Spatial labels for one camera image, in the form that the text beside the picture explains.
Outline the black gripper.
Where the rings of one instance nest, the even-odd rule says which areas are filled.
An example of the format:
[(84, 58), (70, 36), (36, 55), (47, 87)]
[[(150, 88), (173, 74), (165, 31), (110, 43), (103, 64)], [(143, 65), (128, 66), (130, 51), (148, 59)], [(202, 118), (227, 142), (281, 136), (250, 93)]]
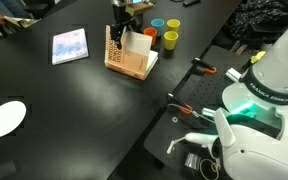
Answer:
[(115, 23), (110, 26), (110, 36), (112, 40), (116, 39), (117, 48), (122, 49), (121, 33), (125, 26), (128, 26), (131, 31), (138, 30), (136, 19), (126, 11), (130, 5), (134, 5), (136, 0), (111, 0)]

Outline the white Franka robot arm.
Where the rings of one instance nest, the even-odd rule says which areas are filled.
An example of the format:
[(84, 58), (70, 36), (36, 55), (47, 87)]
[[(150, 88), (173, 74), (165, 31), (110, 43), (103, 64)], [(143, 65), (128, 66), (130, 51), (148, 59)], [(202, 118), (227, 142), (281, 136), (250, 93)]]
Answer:
[[(235, 40), (253, 43), (265, 36), (257, 32), (257, 25), (277, 28), (287, 23), (288, 0), (250, 0), (237, 8), (225, 25), (224, 32)], [(287, 123), (288, 105), (269, 97), (266, 85), (260, 80), (264, 70), (274, 78), (286, 78), (284, 72), (278, 69), (281, 64), (275, 59), (276, 53), (270, 50), (256, 62), (253, 58), (240, 60), (233, 53), (212, 47), (206, 58), (218, 67), (218, 72), (202, 74), (189, 96), (192, 105), (203, 113), (181, 113), (171, 97), (168, 108), (182, 121), (176, 125), (161, 118), (148, 137), (149, 150), (160, 152), (168, 135), (185, 135), (193, 146), (210, 139), (210, 154), (233, 163), (236, 147), (232, 146), (229, 152), (224, 151), (223, 142), (217, 136), (222, 127), (212, 123), (213, 116), (205, 112), (209, 107), (228, 113), (227, 122), (231, 125), (240, 125), (265, 137), (282, 136)]]

